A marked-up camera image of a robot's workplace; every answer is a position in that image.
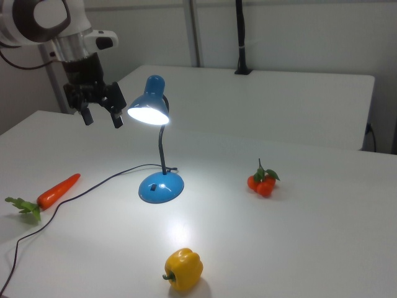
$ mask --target black power cord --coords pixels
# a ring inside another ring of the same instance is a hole
[[[373,151],[377,151],[377,140],[375,138],[375,132],[373,131],[372,124],[367,123],[367,126],[365,128],[365,135],[368,135],[369,133],[372,134],[372,140],[373,140]]]
[[[19,65],[13,64],[13,62],[9,61],[9,60],[3,55],[3,53],[2,53],[1,50],[0,50],[0,57],[1,57],[5,62],[7,62],[9,65],[11,65],[12,67],[18,68],[19,70],[37,70],[37,69],[39,69],[39,68],[46,67],[47,65],[50,65],[51,63],[53,63],[53,62],[56,61],[56,60],[51,60],[51,61],[49,61],[49,62],[46,62],[46,63],[42,64],[42,65],[38,65],[38,66],[34,66],[34,67],[23,67],[23,66],[19,66]]]
[[[127,172],[129,172],[129,171],[133,171],[134,169],[141,168],[142,166],[160,166],[160,167],[161,167],[161,165],[157,165],[157,164],[154,164],[154,163],[147,163],[147,164],[145,164],[145,165],[134,166],[133,168],[126,169],[125,171],[121,171],[121,172],[119,172],[119,173],[117,173],[117,174],[114,174],[114,175],[112,175],[112,176],[106,178],[105,180],[103,180],[102,182],[100,182],[100,183],[96,184],[95,186],[91,187],[91,188],[88,189],[87,191],[84,191],[82,194],[79,194],[79,195],[76,196],[76,197],[72,197],[71,199],[65,200],[65,201],[63,201],[62,203],[60,203],[60,204],[56,207],[56,209],[55,209],[55,211],[54,211],[54,214],[51,216],[50,220],[49,220],[44,226],[42,226],[42,227],[41,227],[40,229],[38,229],[36,232],[33,232],[33,233],[29,234],[29,235],[26,235],[26,236],[24,236],[24,237],[18,239],[17,244],[16,244],[16,247],[15,247],[14,263],[12,264],[12,269],[11,269],[11,272],[10,272],[10,274],[9,274],[9,276],[8,276],[7,281],[6,281],[6,283],[3,285],[3,287],[2,287],[2,289],[1,289],[1,291],[0,291],[0,297],[2,297],[2,293],[6,290],[6,287],[7,287],[7,285],[9,284],[9,281],[11,280],[12,275],[14,274],[14,270],[15,270],[15,267],[16,267],[16,264],[17,264],[18,245],[19,245],[19,242],[20,242],[21,240],[23,240],[23,239],[25,239],[25,238],[28,238],[28,237],[30,237],[30,236],[33,236],[33,235],[35,235],[35,234],[37,234],[37,233],[40,233],[42,230],[44,230],[46,227],[48,227],[48,225],[50,224],[50,222],[52,222],[52,220],[54,219],[55,214],[58,212],[58,209],[59,209],[63,204],[65,204],[65,203],[67,203],[67,202],[70,202],[70,201],[73,201],[73,200],[75,200],[75,199],[78,199],[79,197],[82,197],[83,195],[89,193],[90,191],[94,190],[94,189],[97,188],[98,186],[101,186],[102,184],[104,184],[105,182],[109,181],[110,179],[112,179],[112,178],[114,178],[114,177],[120,176],[121,174],[127,173]],[[168,167],[167,167],[166,169],[167,169],[167,171],[177,171],[177,170],[178,170],[178,168],[168,168]]]

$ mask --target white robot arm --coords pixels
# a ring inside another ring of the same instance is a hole
[[[90,102],[106,108],[116,128],[127,105],[117,83],[106,85],[97,52],[117,47],[114,32],[93,30],[83,0],[0,0],[0,48],[51,43],[68,77],[64,85],[71,108],[86,125],[93,123]]]

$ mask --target yellow bell pepper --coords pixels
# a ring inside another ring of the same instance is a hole
[[[203,263],[198,254],[189,248],[182,248],[173,253],[166,261],[163,275],[177,291],[186,291],[193,287],[203,272]]]

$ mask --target blue desk lamp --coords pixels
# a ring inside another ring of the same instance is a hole
[[[165,97],[166,83],[160,76],[150,76],[146,82],[142,96],[134,100],[128,109],[128,115],[136,120],[148,124],[161,125],[159,134],[159,151],[161,160],[161,172],[154,173],[145,178],[139,186],[138,194],[148,203],[165,203],[175,199],[183,190],[182,178],[167,171],[163,151],[163,132],[169,122],[169,104]]]

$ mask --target cherry tomato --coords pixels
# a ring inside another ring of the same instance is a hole
[[[259,183],[260,183],[260,182],[256,182],[256,181],[255,181],[254,176],[248,177],[248,180],[247,180],[248,187],[249,187],[250,189],[252,189],[253,191],[256,191],[256,189],[257,189]]]
[[[269,197],[272,194],[273,185],[268,182],[261,182],[259,183],[258,187],[256,188],[256,192],[264,197]]]
[[[266,176],[265,176],[265,182],[267,182],[267,183],[269,183],[269,184],[271,184],[271,185],[274,186],[274,184],[275,184],[275,178],[273,178],[272,176],[266,175]]]

